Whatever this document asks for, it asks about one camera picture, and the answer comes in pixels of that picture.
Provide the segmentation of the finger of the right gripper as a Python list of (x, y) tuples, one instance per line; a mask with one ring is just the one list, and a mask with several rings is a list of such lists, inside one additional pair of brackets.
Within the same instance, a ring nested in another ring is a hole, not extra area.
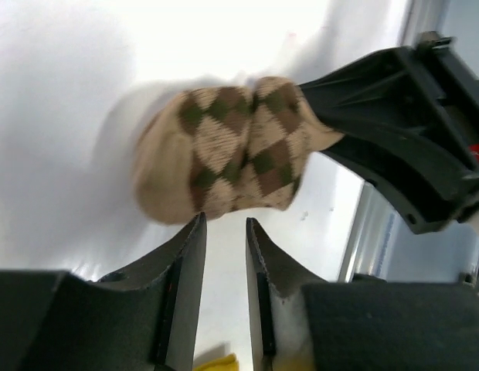
[(301, 90), (344, 135), (326, 154), (371, 183), (414, 233), (479, 211), (479, 79), (451, 49), (379, 50)]

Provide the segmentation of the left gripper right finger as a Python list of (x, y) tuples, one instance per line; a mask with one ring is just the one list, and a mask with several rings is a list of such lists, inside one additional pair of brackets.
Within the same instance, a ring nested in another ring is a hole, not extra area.
[(255, 370), (315, 370), (302, 287), (326, 280), (277, 246), (259, 221), (246, 220), (246, 278)]

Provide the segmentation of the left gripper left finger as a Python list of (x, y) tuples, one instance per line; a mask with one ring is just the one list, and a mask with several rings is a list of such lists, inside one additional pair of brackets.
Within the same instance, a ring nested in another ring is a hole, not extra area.
[(206, 217), (103, 276), (101, 370), (192, 369), (206, 257)]

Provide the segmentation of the light brown argyle sock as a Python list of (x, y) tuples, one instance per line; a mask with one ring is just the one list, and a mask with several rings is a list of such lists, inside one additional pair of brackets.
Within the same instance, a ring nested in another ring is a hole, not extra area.
[(341, 140), (284, 77), (254, 88), (205, 87), (170, 100), (138, 139), (134, 194), (167, 225), (199, 213), (217, 219), (243, 209), (289, 207), (311, 153)]

